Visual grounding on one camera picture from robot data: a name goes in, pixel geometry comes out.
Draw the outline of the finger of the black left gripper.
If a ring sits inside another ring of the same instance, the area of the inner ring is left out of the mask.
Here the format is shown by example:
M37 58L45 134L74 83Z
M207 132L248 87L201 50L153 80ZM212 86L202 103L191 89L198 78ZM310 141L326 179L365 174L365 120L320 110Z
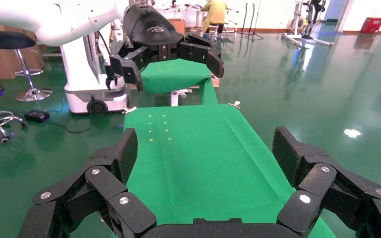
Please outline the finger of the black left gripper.
M150 63L150 47L148 45L133 46L126 41L118 41L110 54L113 73L121 76L126 84L134 84L143 91L141 72Z
M188 34L178 43L178 57L183 60L205 64L217 78L222 78L225 64L221 52L213 42L196 34Z

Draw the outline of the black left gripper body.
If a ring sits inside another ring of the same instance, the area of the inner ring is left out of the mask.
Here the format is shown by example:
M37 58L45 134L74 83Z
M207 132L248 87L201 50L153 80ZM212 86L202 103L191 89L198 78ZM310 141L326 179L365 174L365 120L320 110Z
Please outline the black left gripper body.
M152 6L130 5L124 12L123 27L135 50L146 48L143 55L147 62L179 58L184 35Z

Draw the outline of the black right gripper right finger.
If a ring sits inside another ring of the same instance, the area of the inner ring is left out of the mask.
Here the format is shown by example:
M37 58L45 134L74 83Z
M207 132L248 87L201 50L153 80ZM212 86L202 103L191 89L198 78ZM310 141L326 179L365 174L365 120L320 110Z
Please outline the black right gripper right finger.
M306 238L328 210L356 237L381 238L380 184L343 168L324 149L300 142L285 127L275 129L272 153L295 189L277 224Z

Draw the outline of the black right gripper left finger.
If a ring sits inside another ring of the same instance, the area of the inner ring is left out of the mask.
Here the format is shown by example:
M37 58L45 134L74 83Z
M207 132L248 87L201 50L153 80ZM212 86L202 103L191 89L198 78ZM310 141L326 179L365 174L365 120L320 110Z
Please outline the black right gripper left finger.
M138 138L127 128L114 145L97 149L76 173L38 192L20 229L21 238L67 238L99 213L120 238L140 238L156 226L155 215L127 182L137 160Z

